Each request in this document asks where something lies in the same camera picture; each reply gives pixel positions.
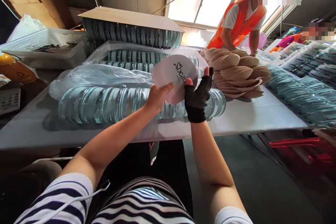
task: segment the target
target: white plastic basket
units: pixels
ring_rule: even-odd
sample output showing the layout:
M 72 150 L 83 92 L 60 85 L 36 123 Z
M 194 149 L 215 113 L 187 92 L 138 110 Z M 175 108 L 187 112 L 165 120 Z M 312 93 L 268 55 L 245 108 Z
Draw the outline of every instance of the white plastic basket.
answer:
M 46 28 L 25 37 L 0 45 L 0 51 L 15 55 L 26 65 L 36 69 L 72 69 L 85 59 L 85 42 L 87 37 L 83 31 L 72 31 Z M 34 50 L 47 45 L 64 46 L 77 43 L 69 52 L 57 54 L 51 52 L 35 52 Z
M 0 115 L 20 109 L 20 88 L 0 91 Z

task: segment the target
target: orange safety vest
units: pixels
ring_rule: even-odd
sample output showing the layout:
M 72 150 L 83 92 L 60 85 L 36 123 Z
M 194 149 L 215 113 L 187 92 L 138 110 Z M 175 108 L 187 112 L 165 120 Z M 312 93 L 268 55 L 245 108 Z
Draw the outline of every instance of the orange safety vest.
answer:
M 265 16 L 266 14 L 266 7 L 263 5 L 258 6 L 257 11 L 250 17 L 250 19 L 245 23 L 247 9 L 249 7 L 250 0 L 239 0 L 237 2 L 239 6 L 239 12 L 238 17 L 236 20 L 236 23 L 234 24 L 234 27 L 231 31 L 231 39 L 233 41 L 233 44 L 235 46 L 238 46 L 246 37 L 247 34 L 249 34 L 250 31 L 253 30 L 254 27 L 260 22 L 260 20 Z M 226 15 L 228 14 L 229 10 L 234 6 L 236 3 L 231 3 L 229 7 L 226 9 L 223 21 L 221 22 L 218 30 L 210 40 L 207 48 L 222 48 L 224 46 L 224 43 L 222 41 L 222 33 L 224 28 L 222 27 L 222 24 L 224 22 L 224 19 Z
M 301 44 L 303 44 L 303 43 L 305 42 L 305 40 L 302 39 L 302 33 L 299 33 L 299 34 L 294 34 L 294 35 L 290 35 L 290 36 L 284 37 L 284 38 L 280 41 L 280 43 L 281 43 L 282 41 L 284 41 L 285 39 L 289 38 L 289 37 L 294 37 L 293 42 L 296 42 L 296 43 L 298 43 L 300 39 L 301 39 L 301 41 L 302 41 Z M 279 48 L 279 46 L 274 47 L 271 51 L 269 51 L 269 53 L 274 52 L 274 51 L 277 51 L 278 48 Z

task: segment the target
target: printed logo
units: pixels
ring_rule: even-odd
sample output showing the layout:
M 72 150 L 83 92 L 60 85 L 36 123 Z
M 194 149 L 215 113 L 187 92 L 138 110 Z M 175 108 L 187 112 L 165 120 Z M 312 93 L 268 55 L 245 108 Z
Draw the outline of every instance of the printed logo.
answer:
M 19 76 L 19 77 L 23 77 L 25 74 L 21 73 L 21 72 L 17 72 L 16 75 Z
M 183 72 L 182 72 L 182 64 L 180 62 L 178 62 L 177 64 L 174 64 L 175 68 L 176 68 L 176 71 L 178 72 L 181 80 L 183 81 L 183 83 L 186 82 L 186 77 L 183 75 Z

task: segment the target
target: white cable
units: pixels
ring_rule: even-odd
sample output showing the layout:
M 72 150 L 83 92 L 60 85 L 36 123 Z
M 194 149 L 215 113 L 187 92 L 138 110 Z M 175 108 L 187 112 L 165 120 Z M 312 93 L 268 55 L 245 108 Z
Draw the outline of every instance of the white cable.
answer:
M 98 191 L 85 196 L 85 197 L 76 197 L 73 198 L 72 200 L 68 201 L 67 203 L 65 203 L 63 206 L 61 206 L 60 208 L 58 208 L 57 210 L 55 210 L 54 212 L 50 213 L 49 215 L 47 215 L 46 217 L 44 217 L 42 220 L 39 220 L 38 222 L 35 222 L 35 224 L 44 224 L 47 221 L 51 220 L 52 218 L 54 218 L 57 214 L 59 214 L 61 211 L 63 211 L 67 206 L 69 206 L 70 204 L 76 202 L 76 201 L 82 201 L 82 200 L 86 200 L 89 199 L 93 196 L 95 196 L 96 194 L 100 193 L 101 191 L 106 191 L 106 189 L 110 186 L 111 182 L 108 182 L 108 185 L 105 188 L 101 188 Z

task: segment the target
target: white t-shirt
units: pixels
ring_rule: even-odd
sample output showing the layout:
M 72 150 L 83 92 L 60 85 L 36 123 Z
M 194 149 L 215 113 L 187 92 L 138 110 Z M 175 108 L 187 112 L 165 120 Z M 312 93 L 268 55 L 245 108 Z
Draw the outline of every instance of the white t-shirt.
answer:
M 256 8 L 254 11 L 252 10 L 251 7 L 251 1 L 249 1 L 248 3 L 248 8 L 247 8 L 247 13 L 246 13 L 246 19 L 245 22 L 247 20 L 250 19 L 250 17 L 252 17 L 252 15 L 257 11 L 258 8 Z M 235 4 L 232 6 L 232 8 L 228 11 L 223 23 L 222 23 L 222 27 L 223 28 L 229 28 L 229 29 L 233 29 L 237 18 L 238 18 L 238 12 L 239 12 L 239 5 Z M 253 28 L 253 30 L 260 30 L 263 26 L 263 22 L 265 20 L 265 16 L 260 20 L 260 22 L 256 25 L 256 27 Z

